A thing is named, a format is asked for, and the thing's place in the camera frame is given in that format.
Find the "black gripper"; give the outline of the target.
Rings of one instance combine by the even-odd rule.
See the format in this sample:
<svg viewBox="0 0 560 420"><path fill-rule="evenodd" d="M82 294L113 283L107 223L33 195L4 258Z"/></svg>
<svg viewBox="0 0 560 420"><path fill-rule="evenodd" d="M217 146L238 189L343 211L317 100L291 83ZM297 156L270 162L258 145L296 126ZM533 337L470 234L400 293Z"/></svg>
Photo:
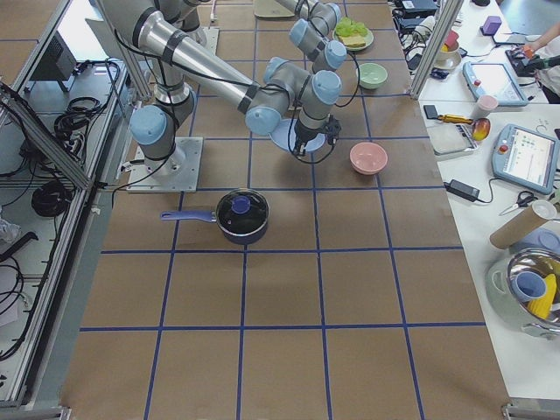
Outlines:
<svg viewBox="0 0 560 420"><path fill-rule="evenodd" d="M296 158L302 158L306 152L318 150L325 143L325 135L317 129L310 129L300 120L296 121L294 128L295 140L292 148Z"/></svg>

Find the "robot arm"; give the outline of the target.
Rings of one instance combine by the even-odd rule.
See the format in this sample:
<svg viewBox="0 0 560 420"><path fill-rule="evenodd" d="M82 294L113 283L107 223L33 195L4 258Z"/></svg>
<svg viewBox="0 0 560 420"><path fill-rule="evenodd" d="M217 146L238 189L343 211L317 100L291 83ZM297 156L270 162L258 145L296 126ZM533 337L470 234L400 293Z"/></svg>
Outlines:
<svg viewBox="0 0 560 420"><path fill-rule="evenodd" d="M340 122L332 108L342 82L337 69L347 49L328 36L341 19L338 5L320 1L283 1L298 20L290 41L311 62L311 70L274 57L263 82L251 80L206 49L201 36L197 1L101 1L99 6L115 40L129 51L155 60L161 81L160 104L193 108L191 92L182 76L209 88L233 103L248 129L268 136L295 159L306 163L309 144L335 146Z"/></svg>
<svg viewBox="0 0 560 420"><path fill-rule="evenodd" d="M201 1L180 1L174 11L167 1L156 1L167 21L182 32L192 34L196 42L204 45L205 35L199 30L200 21L196 8ZM341 20L340 7L335 3L320 1L278 0L254 1L254 14L258 18L296 17L290 30L290 41L312 63L311 70L336 71L347 56L347 48L338 40L329 38Z"/></svg>

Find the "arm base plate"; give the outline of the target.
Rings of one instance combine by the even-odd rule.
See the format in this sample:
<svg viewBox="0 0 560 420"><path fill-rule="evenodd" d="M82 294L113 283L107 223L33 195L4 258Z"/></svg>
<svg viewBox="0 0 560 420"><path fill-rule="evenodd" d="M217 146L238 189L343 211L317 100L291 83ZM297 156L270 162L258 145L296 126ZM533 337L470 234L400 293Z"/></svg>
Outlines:
<svg viewBox="0 0 560 420"><path fill-rule="evenodd" d="M216 54L220 29L218 27L199 27L192 33L192 38L210 53Z"/></svg>
<svg viewBox="0 0 560 420"><path fill-rule="evenodd" d="M178 136L176 150L154 174L150 169L156 170L159 163L148 160L145 164L144 154L137 147L135 159L142 160L142 163L131 167L126 190L130 193L194 193L199 179L203 141L201 136Z"/></svg>

